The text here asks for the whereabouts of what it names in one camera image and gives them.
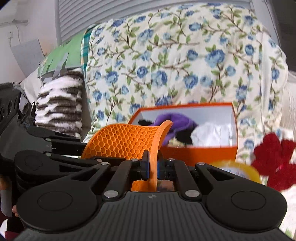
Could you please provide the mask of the person's left hand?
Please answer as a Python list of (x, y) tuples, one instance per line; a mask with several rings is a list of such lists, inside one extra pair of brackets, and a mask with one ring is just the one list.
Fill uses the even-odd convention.
[(16, 205), (14, 205), (14, 206), (12, 207), (12, 213), (13, 213), (16, 217), (19, 217), (19, 214), (18, 214), (17, 209), (16, 209)]

